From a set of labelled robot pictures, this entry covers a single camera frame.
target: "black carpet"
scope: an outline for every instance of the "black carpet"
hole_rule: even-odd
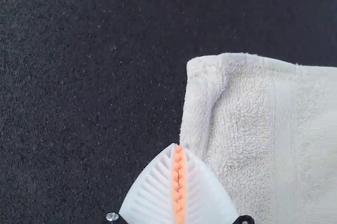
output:
[[[189,59],[337,66],[337,0],[0,0],[0,223],[103,223],[179,141]]]

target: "screw head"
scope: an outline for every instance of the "screw head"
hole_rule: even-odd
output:
[[[116,220],[118,220],[120,216],[118,215],[118,213],[115,212],[109,212],[106,216],[105,219],[109,222],[115,222]]]

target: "terry cloth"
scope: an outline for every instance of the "terry cloth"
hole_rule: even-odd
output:
[[[180,145],[256,223],[337,218],[337,68],[250,54],[187,63]]]

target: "white towel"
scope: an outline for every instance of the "white towel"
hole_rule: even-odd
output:
[[[249,54],[194,58],[180,145],[256,223],[335,223],[337,68]]]

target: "orange ridge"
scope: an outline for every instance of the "orange ridge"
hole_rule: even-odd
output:
[[[186,214],[186,162],[184,150],[176,145],[173,157],[173,208],[175,224],[184,224]]]

